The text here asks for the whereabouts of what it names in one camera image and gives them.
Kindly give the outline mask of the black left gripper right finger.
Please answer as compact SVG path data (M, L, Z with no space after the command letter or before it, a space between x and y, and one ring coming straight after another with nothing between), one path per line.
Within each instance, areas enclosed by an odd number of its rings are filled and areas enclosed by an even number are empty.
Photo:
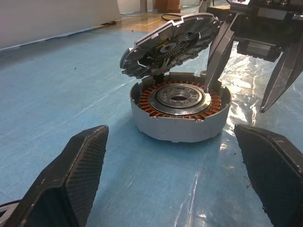
M275 227L303 225L303 154L285 136L244 124L234 127L251 186Z

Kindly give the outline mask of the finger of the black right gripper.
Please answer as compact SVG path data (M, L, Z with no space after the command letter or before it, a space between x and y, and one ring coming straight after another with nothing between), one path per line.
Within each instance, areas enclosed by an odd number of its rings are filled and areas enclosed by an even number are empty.
M219 33L213 40L206 69L205 92L209 92L215 82L220 78L231 54L234 41L234 31L232 26L241 13L230 13L223 22Z
M285 49L267 84L260 112L266 112L294 83L303 71L303 45L292 44Z

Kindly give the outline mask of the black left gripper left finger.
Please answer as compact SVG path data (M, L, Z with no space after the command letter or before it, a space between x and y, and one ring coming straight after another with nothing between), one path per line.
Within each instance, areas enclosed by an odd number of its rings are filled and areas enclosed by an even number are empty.
M2 227L84 227L98 190L109 128L86 129L69 140L24 197L0 207Z

